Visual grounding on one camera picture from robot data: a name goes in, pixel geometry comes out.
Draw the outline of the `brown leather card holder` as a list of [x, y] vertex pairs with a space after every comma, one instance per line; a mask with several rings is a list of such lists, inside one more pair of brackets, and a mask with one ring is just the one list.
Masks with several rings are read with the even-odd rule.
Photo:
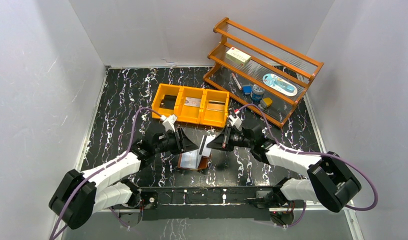
[[209, 155], [198, 155], [198, 150], [182, 153], [179, 155], [177, 167], [180, 169], [199, 171], [208, 167]]

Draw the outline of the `white credit card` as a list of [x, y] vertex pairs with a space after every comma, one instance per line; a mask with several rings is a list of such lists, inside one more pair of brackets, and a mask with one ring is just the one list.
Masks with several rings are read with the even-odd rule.
[[200, 148], [198, 149], [197, 160], [198, 167], [197, 170], [202, 170], [207, 168], [208, 160], [211, 158], [211, 148], [208, 144], [215, 139], [214, 136], [205, 135], [202, 138]]

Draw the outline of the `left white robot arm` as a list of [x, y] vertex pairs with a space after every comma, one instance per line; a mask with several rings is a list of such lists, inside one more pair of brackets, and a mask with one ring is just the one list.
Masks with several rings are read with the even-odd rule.
[[138, 173], [160, 153], [179, 155], [197, 150], [183, 128], [147, 134], [133, 141], [129, 151], [96, 168], [68, 171], [49, 202], [49, 208], [75, 230], [92, 214], [116, 205], [142, 207], [141, 189], [126, 177]]

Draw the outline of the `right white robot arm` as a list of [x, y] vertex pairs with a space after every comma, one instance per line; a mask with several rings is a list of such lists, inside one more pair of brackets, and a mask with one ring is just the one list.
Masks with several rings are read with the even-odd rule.
[[248, 199], [248, 203], [259, 208], [302, 200], [321, 203], [337, 213], [361, 190], [361, 183], [336, 155], [304, 154], [285, 147], [266, 137], [260, 126], [237, 129], [227, 125], [207, 147], [225, 152], [235, 147], [248, 148], [259, 162], [304, 176], [303, 179], [285, 177], [266, 195]]

